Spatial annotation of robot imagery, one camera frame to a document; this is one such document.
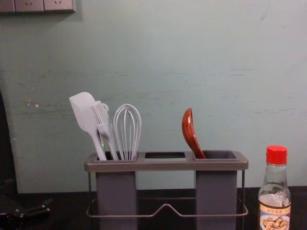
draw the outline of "utensil holder compartment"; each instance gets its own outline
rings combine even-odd
[[[138,230],[138,219],[154,218],[169,208],[181,218],[194,218],[196,230],[235,230],[236,218],[248,214],[245,207],[245,170],[248,160],[239,152],[205,150],[206,159],[193,152],[139,152],[135,161],[98,161],[92,154],[84,163],[89,173],[87,216],[99,219],[100,230]],[[195,171],[196,210],[182,214],[168,203],[154,213],[138,213],[137,171]],[[237,213],[237,171],[242,171],[241,213]],[[98,215],[92,215],[91,173],[96,174]]]

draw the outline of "wooden spoon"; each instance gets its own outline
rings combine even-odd
[[[182,117],[182,133],[196,158],[205,159],[206,156],[201,150],[194,131],[192,108],[187,109]]]

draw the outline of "bottle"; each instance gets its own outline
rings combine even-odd
[[[287,148],[267,147],[267,167],[259,190],[258,230],[289,230],[291,195],[287,185]]]

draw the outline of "electrical outlet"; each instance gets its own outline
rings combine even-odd
[[[0,0],[0,13],[15,12],[14,0]]]
[[[15,0],[16,12],[42,12],[43,0]]]
[[[44,0],[45,11],[71,11],[73,12],[73,0]]]

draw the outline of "whisk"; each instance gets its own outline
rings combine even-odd
[[[121,105],[115,112],[113,126],[121,159],[134,160],[142,129],[139,111],[131,104]]]

